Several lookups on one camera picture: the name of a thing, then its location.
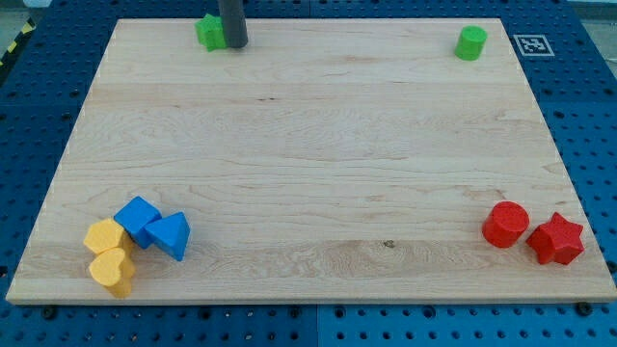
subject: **green cylinder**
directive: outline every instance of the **green cylinder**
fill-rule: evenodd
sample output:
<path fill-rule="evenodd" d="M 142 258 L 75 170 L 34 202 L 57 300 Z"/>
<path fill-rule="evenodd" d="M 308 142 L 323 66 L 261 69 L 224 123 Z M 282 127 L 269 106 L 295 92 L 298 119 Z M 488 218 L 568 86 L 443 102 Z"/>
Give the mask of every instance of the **green cylinder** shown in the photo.
<path fill-rule="evenodd" d="M 461 30 L 454 54 L 465 61 L 477 60 L 480 58 L 487 37 L 484 29 L 475 25 L 466 26 Z"/>

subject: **red cylinder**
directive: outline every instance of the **red cylinder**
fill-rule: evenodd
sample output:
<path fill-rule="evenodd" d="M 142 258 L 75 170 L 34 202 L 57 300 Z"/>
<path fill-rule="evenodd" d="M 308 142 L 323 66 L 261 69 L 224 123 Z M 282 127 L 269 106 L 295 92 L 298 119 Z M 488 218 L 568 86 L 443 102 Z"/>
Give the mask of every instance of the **red cylinder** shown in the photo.
<path fill-rule="evenodd" d="M 499 248 L 514 245 L 529 227 L 529 216 L 522 206 L 512 201 L 502 201 L 482 226 L 482 234 L 490 244 Z"/>

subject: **blue pegboard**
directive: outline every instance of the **blue pegboard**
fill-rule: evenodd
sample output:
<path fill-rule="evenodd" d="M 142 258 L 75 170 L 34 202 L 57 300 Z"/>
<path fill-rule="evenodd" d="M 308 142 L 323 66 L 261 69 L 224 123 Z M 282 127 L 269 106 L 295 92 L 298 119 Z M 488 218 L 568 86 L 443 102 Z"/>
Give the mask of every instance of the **blue pegboard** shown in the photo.
<path fill-rule="evenodd" d="M 570 7 L 542 0 L 249 0 L 248 17 L 499 17 L 543 35 L 525 75 L 617 270 L 617 82 Z M 199 17 L 214 0 L 54 0 L 0 89 L 0 293 L 11 278 L 118 18 Z M 616 345 L 617 306 L 13 307 L 0 346 Z"/>

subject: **green block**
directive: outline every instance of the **green block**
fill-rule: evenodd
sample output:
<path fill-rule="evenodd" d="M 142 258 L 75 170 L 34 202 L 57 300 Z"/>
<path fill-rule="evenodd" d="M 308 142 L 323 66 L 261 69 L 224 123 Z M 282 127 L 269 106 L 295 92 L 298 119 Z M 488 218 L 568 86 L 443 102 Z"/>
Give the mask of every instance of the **green block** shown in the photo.
<path fill-rule="evenodd" d="M 228 47 L 225 44 L 221 17 L 206 14 L 203 19 L 195 23 L 195 31 L 198 41 L 208 49 L 208 52 Z"/>
<path fill-rule="evenodd" d="M 454 54 L 465 61 L 477 60 L 480 58 L 487 37 L 484 29 L 474 25 L 466 26 L 461 30 Z"/>

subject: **wooden board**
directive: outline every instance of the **wooden board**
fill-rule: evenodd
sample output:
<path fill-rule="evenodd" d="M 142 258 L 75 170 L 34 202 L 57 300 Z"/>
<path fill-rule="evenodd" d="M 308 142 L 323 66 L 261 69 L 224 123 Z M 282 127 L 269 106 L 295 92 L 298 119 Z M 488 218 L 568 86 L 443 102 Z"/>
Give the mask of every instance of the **wooden board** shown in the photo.
<path fill-rule="evenodd" d="M 14 277 L 14 304 L 552 303 L 615 286 L 497 19 L 120 20 Z M 488 33 L 477 62 L 461 28 Z M 88 226 L 141 195 L 183 210 L 186 258 L 137 251 L 133 293 L 90 279 Z M 516 200 L 586 252 L 541 266 L 480 228 Z"/>

